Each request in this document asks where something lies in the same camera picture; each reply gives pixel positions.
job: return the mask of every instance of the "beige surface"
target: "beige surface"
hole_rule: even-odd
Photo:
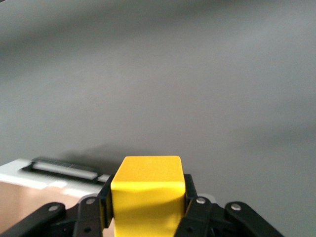
[[[48,202],[62,202],[69,209],[79,201],[61,192],[56,187],[38,190],[0,182],[0,233]],[[103,235],[113,236],[113,228],[104,230]]]

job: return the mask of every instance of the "gray background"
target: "gray background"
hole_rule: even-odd
[[[316,1],[0,3],[0,163],[179,155],[200,193],[316,234]]]

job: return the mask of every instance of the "gray wall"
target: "gray wall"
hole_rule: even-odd
[[[7,0],[0,163],[179,155],[199,192],[316,234],[316,1]]]

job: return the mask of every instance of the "yellow cube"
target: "yellow cube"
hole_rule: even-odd
[[[185,211],[180,157],[126,157],[111,192],[116,237],[173,237]]]

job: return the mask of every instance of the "block front face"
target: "block front face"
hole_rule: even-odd
[[[116,237],[171,237],[184,215],[179,157],[126,157],[112,183]]]

